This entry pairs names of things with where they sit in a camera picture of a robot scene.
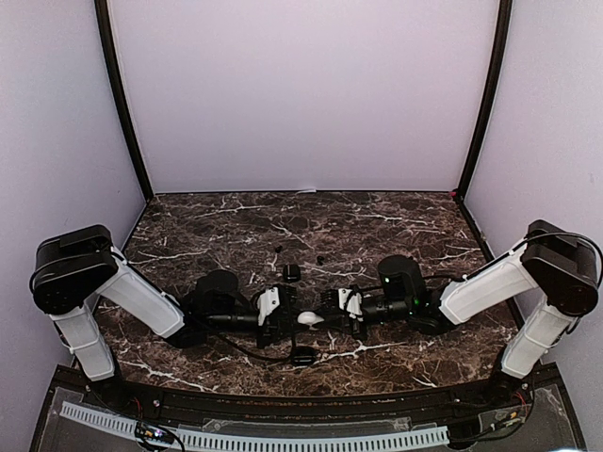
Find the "white earbud charging case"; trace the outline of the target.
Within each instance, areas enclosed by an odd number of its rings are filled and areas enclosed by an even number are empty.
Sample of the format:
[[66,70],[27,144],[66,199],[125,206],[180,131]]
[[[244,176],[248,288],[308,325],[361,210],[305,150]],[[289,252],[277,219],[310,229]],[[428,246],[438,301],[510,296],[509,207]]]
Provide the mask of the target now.
[[324,318],[320,315],[317,315],[313,312],[302,312],[298,315],[297,317],[297,321],[302,324],[302,325],[306,325],[306,326],[314,326],[318,323],[321,323],[324,321]]

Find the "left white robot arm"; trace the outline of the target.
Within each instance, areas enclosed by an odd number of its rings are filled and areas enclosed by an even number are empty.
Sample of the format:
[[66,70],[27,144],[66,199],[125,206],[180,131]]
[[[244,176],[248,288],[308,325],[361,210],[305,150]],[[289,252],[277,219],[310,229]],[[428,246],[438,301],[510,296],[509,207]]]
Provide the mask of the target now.
[[202,276],[191,293],[176,299],[133,267],[103,225],[41,242],[29,289],[86,377],[97,381],[96,395],[113,411],[126,410],[133,391],[117,377],[117,361],[87,305],[89,298],[109,299],[181,349],[227,332],[253,333],[257,347],[264,348],[294,339],[321,320],[296,308],[295,288],[277,284],[247,299],[238,289],[237,276],[223,269]]

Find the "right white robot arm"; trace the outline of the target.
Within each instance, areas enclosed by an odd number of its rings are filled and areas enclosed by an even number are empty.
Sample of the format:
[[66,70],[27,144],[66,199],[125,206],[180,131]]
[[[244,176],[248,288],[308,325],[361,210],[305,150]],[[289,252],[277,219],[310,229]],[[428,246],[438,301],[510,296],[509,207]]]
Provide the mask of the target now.
[[499,409],[557,340],[595,309],[602,250],[586,236],[539,219],[504,254],[468,275],[450,278],[440,289],[429,289],[418,263],[402,255],[383,258],[378,276],[376,288],[323,293],[323,304],[311,317],[314,325],[363,339],[370,324],[404,320],[423,334],[440,335],[501,301],[541,290],[541,300],[500,352],[492,379],[481,387],[481,401]]

